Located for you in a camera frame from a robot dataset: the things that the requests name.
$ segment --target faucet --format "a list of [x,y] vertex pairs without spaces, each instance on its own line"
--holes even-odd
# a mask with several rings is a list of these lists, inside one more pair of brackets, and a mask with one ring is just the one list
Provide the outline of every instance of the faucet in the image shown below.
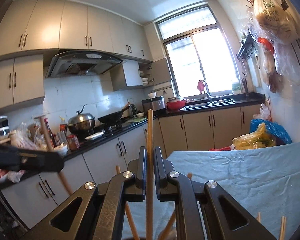
[[211,93],[209,91],[209,87],[208,87],[208,83],[203,79],[202,82],[205,84],[206,86],[206,90],[207,90],[207,96],[208,96],[208,99],[210,101],[210,103],[212,103],[212,96],[211,96]]

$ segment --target yellow plastic bag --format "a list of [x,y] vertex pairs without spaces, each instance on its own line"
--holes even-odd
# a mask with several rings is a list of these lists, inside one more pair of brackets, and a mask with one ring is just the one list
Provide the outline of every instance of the yellow plastic bag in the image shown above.
[[266,132],[266,124],[258,125],[255,132],[234,138],[232,143],[236,150],[258,149],[276,146],[275,137]]

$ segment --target window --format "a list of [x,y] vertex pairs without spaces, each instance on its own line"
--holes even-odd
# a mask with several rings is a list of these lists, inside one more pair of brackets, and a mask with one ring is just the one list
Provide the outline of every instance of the window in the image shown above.
[[238,78],[233,56],[209,7],[197,8],[158,23],[178,95],[198,95],[206,80],[213,95],[232,90]]

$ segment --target silver appliance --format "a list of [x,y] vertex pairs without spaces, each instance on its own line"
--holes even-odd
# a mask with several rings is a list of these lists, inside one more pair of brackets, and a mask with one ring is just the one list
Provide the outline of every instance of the silver appliance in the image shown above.
[[103,74],[121,64],[122,59],[92,50],[60,50],[52,58],[46,77]]
[[154,113],[162,112],[166,109],[163,96],[142,100],[142,106],[145,114],[148,113],[149,109],[152,109]]

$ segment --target double sink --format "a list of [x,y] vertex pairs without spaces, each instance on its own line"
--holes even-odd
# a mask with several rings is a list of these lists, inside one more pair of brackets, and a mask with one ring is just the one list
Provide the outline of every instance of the double sink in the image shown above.
[[218,100],[218,101],[213,101],[213,102],[207,102],[207,103],[201,103],[201,104],[185,106],[185,107],[181,108],[180,111],[182,111],[182,110],[202,109],[202,108],[211,107],[211,106],[229,105],[229,104],[233,104],[233,103],[235,103],[233,98],[228,98],[228,99],[223,99],[223,100]]

